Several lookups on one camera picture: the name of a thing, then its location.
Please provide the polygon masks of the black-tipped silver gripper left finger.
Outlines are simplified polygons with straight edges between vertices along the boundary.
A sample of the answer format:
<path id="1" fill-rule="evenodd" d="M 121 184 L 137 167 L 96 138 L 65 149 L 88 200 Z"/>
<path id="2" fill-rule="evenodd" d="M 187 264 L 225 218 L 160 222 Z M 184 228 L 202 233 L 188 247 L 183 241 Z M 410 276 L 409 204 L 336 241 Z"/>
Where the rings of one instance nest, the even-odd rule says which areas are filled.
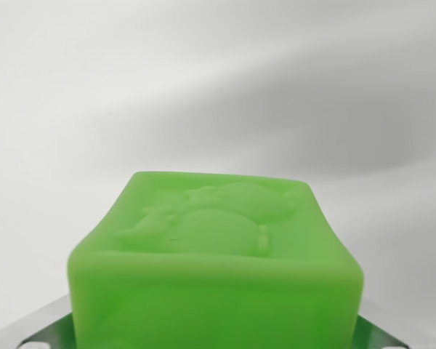
<path id="1" fill-rule="evenodd" d="M 0 329 L 0 348 L 19 348 L 29 342 L 76 347 L 68 294 Z"/>

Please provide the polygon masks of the black-tipped silver gripper right finger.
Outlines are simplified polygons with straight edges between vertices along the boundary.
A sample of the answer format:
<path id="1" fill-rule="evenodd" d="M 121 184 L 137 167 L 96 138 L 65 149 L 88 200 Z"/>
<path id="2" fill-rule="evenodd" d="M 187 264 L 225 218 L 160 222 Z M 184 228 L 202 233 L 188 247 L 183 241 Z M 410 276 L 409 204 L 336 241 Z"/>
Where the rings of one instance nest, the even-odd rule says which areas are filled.
<path id="1" fill-rule="evenodd" d="M 436 348 L 436 339 L 364 297 L 355 327 L 355 348 Z"/>

